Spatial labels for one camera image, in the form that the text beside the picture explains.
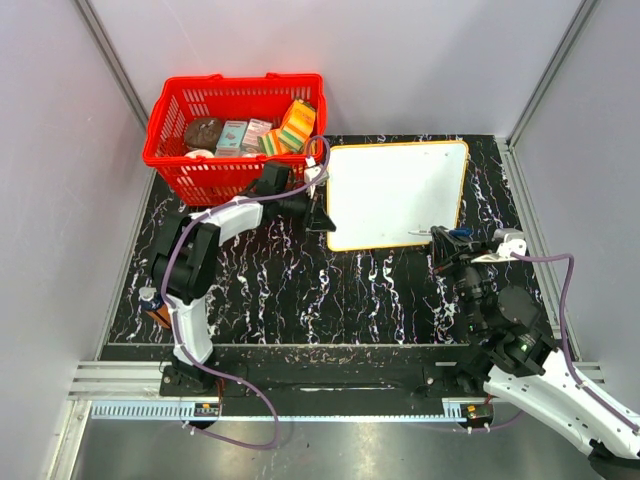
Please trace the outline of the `blue capped whiteboard marker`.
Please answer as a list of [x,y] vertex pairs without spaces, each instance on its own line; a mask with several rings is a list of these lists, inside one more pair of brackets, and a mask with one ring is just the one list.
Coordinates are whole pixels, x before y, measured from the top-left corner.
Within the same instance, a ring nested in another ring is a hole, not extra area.
[[470,237],[473,233],[473,230],[470,228],[455,228],[455,229],[447,229],[444,227],[435,227],[430,230],[425,229],[415,229],[408,231],[409,235],[413,236],[426,236],[432,237],[433,234],[436,235],[444,235],[448,234],[453,237]]

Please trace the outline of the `white whiteboard with orange frame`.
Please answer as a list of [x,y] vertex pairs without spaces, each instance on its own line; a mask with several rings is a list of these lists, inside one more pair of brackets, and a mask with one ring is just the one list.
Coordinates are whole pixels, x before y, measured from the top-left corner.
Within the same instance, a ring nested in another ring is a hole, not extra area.
[[334,252],[424,245],[455,228],[469,146],[462,140],[334,146],[326,208]]

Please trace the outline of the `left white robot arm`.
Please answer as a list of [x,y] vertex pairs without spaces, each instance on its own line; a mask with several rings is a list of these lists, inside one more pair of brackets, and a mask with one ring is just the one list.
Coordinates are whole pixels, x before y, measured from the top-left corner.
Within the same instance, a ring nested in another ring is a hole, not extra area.
[[182,384],[195,395],[208,394],[217,381],[215,369],[205,364],[214,350],[205,297],[216,279],[220,247],[278,216],[297,219],[310,232],[336,230],[317,192],[328,179],[328,168],[308,158],[299,187],[290,181],[292,175],[291,167],[268,161],[231,200],[201,213],[173,216],[158,237],[151,277],[171,318],[174,356],[187,365]]

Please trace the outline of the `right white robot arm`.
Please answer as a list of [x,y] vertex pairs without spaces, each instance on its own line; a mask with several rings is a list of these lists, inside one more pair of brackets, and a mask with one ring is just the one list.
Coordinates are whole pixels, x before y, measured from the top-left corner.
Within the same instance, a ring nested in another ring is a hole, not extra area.
[[491,287],[487,265],[534,262],[523,232],[500,229],[480,241],[434,226],[430,237],[433,271],[453,280],[470,344],[437,386],[506,400],[563,436],[602,478],[638,478],[638,413],[578,371],[568,339],[540,328],[542,311],[524,288]]

